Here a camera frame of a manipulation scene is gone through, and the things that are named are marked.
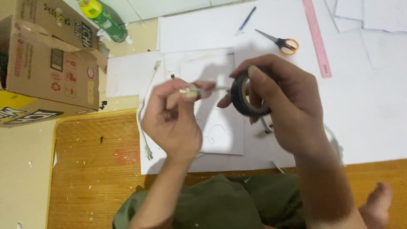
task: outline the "black tape roll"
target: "black tape roll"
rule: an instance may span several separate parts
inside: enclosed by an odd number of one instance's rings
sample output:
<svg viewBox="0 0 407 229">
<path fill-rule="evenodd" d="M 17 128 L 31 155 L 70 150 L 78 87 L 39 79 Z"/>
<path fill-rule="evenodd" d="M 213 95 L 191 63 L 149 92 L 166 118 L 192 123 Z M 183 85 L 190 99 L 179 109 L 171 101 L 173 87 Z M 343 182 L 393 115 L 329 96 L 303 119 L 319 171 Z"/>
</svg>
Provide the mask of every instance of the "black tape roll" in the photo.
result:
<svg viewBox="0 0 407 229">
<path fill-rule="evenodd" d="M 267 69 L 260 68 L 260 70 L 267 74 Z M 271 109 L 263 103 L 261 108 L 255 108 L 250 105 L 248 99 L 246 98 L 246 87 L 249 81 L 249 74 L 247 71 L 241 73 L 235 81 L 233 81 L 232 88 L 230 89 L 230 97 L 233 103 L 233 106 L 236 108 L 239 113 L 249 117 L 261 117 L 271 113 Z"/>
</svg>

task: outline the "hand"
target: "hand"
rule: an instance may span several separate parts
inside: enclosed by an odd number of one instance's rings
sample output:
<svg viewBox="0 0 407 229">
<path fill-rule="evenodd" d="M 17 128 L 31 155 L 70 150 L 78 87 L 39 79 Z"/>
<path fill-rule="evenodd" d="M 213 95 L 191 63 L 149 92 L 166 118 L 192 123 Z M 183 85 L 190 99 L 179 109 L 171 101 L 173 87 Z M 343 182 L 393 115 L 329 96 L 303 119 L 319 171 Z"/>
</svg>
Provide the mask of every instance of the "hand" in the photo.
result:
<svg viewBox="0 0 407 229">
<path fill-rule="evenodd" d="M 258 67 L 266 67 L 272 80 Z M 264 100 L 271 108 L 274 132 L 280 146 L 294 155 L 313 153 L 326 143 L 323 112 L 315 77 L 276 55 L 265 55 L 245 60 L 230 74 L 236 78 L 248 70 L 250 77 L 249 100 L 261 107 Z M 227 95 L 218 107 L 231 103 Z"/>
<path fill-rule="evenodd" d="M 141 122 L 142 129 L 166 153 L 168 159 L 192 161 L 202 147 L 202 132 L 194 115 L 197 93 L 183 94 L 179 90 L 196 86 L 209 90 L 214 82 L 194 84 L 172 79 L 155 87 Z"/>
</svg>

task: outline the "scissors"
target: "scissors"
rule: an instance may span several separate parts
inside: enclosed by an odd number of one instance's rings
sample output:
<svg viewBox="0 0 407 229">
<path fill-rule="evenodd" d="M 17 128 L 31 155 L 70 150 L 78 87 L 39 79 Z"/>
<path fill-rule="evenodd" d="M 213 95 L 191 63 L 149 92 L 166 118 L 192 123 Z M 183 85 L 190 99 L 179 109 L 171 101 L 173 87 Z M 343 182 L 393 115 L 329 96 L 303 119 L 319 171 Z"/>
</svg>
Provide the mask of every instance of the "scissors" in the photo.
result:
<svg viewBox="0 0 407 229">
<path fill-rule="evenodd" d="M 255 29 L 257 32 L 259 32 L 261 35 L 269 38 L 270 40 L 272 40 L 279 48 L 280 51 L 283 54 L 287 54 L 287 55 L 293 55 L 298 48 L 300 47 L 300 45 L 298 44 L 298 42 L 294 39 L 281 39 L 281 38 L 275 38 L 273 36 L 268 35 L 267 33 L 264 33 L 260 30 Z"/>
</svg>

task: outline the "cardboard box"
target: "cardboard box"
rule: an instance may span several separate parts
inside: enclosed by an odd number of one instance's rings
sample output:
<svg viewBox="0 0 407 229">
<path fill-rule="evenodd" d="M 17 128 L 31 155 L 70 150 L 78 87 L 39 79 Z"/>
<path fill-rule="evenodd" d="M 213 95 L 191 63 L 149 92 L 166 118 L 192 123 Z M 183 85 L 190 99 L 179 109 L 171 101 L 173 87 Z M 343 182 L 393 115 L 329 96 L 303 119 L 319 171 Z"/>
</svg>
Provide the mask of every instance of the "cardboard box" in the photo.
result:
<svg viewBox="0 0 407 229">
<path fill-rule="evenodd" d="M 107 61 L 85 18 L 62 0 L 17 0 L 0 29 L 0 127 L 98 110 Z"/>
</svg>

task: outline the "orange scissor handle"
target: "orange scissor handle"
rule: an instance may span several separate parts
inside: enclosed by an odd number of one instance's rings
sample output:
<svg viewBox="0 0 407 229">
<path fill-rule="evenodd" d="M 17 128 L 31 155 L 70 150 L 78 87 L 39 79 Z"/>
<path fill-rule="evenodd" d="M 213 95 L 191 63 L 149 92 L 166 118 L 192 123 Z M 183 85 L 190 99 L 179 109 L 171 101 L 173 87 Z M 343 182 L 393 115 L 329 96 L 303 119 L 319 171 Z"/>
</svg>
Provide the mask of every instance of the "orange scissor handle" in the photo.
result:
<svg viewBox="0 0 407 229">
<path fill-rule="evenodd" d="M 280 51 L 286 55 L 293 55 L 300 45 L 294 39 L 281 39 L 280 41 Z"/>
</svg>

